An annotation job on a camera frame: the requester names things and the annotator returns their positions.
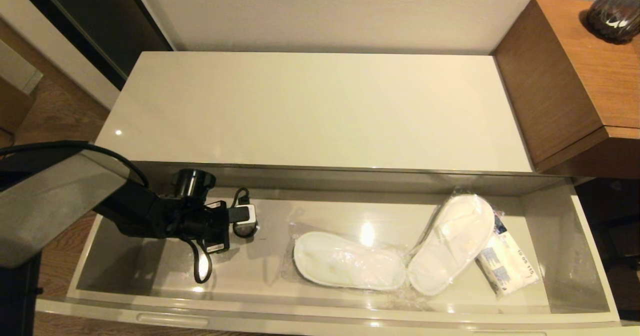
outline dark glass vase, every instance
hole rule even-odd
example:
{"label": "dark glass vase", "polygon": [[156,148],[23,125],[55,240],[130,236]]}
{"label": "dark glass vase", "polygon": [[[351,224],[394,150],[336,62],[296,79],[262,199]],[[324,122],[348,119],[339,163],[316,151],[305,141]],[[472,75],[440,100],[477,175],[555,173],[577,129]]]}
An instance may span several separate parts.
{"label": "dark glass vase", "polygon": [[596,0],[587,13],[591,31],[614,44],[640,33],[640,0]]}

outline wooden cabinet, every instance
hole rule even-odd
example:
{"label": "wooden cabinet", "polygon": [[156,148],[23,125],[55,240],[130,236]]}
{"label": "wooden cabinet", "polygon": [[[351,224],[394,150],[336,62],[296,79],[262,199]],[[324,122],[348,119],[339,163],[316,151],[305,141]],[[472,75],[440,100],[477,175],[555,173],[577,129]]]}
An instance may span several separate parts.
{"label": "wooden cabinet", "polygon": [[640,178],[640,37],[592,35],[590,5],[531,0],[494,57],[538,172]]}

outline drawer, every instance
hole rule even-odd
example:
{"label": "drawer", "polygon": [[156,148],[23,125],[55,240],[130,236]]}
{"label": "drawer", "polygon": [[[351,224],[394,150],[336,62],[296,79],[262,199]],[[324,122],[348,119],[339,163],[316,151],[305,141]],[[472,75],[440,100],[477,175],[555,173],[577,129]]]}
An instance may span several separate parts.
{"label": "drawer", "polygon": [[[163,192],[187,163],[138,162]],[[179,240],[129,238],[98,216],[67,296],[38,310],[105,320],[198,329],[334,335],[354,332],[530,335],[567,330],[635,332],[621,327],[578,197],[566,178],[531,174],[230,167],[199,163],[217,177],[208,201],[251,191],[260,230],[213,259],[210,281],[193,279],[192,254]],[[304,225],[376,240],[416,244],[455,186],[505,211],[505,225],[541,281],[496,299],[471,264],[441,294],[407,301],[398,293],[326,288],[291,277],[291,234]]]}

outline plastic wrapper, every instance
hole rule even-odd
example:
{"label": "plastic wrapper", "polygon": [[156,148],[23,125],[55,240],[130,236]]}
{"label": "plastic wrapper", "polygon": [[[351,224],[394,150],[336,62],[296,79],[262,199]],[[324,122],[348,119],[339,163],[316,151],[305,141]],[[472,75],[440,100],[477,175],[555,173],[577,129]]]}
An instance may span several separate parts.
{"label": "plastic wrapper", "polygon": [[414,289],[438,295],[486,247],[494,230],[491,205],[476,194],[455,192],[431,218],[414,251],[407,277]]}
{"label": "plastic wrapper", "polygon": [[539,281],[533,266],[503,224],[501,211],[494,210],[494,229],[477,263],[500,298]]}
{"label": "plastic wrapper", "polygon": [[405,286],[407,251],[362,236],[290,224],[291,242],[280,276],[332,288],[394,291]]}

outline wooden floor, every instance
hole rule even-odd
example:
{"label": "wooden floor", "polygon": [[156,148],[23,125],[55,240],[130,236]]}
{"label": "wooden floor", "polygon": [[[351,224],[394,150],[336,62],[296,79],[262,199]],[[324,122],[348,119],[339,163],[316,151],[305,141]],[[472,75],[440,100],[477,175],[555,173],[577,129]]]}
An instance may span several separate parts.
{"label": "wooden floor", "polygon": [[[84,92],[68,92],[44,77],[31,96],[35,103],[14,136],[15,145],[59,140],[94,142],[109,111]],[[42,297],[64,297],[71,283],[80,253],[96,215],[87,213],[42,250],[39,286]],[[190,335],[247,336],[242,332],[205,331],[176,327],[147,326],[124,322],[36,313],[34,334],[70,335]]]}

